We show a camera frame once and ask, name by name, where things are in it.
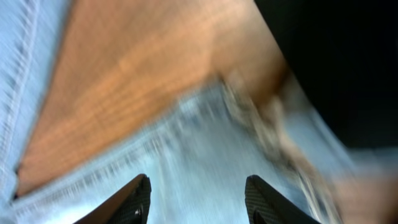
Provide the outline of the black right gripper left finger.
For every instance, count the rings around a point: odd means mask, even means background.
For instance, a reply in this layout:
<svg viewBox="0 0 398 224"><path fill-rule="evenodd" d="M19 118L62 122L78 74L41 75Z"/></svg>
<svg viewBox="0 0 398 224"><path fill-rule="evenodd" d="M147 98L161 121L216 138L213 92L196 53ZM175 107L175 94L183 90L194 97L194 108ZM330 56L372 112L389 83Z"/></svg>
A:
<svg viewBox="0 0 398 224"><path fill-rule="evenodd" d="M149 216L150 178L139 174L77 224L146 224Z"/></svg>

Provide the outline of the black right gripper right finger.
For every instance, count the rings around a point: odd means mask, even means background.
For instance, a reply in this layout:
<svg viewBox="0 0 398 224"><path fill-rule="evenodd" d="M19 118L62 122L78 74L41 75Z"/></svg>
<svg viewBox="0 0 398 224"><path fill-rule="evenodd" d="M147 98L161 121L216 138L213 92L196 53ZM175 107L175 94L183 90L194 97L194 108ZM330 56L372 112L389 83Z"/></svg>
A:
<svg viewBox="0 0 398 224"><path fill-rule="evenodd" d="M258 175L247 177L244 194L250 224L319 224Z"/></svg>

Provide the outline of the light blue denim jeans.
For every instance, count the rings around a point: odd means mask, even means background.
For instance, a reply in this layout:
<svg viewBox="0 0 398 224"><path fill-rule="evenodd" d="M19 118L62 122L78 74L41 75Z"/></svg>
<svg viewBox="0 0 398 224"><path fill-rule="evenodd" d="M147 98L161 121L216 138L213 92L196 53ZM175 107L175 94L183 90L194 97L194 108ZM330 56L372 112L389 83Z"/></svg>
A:
<svg viewBox="0 0 398 224"><path fill-rule="evenodd" d="M74 223L150 182L146 223L247 223L258 175L335 223L356 158L253 1L2 1L1 222Z"/></svg>

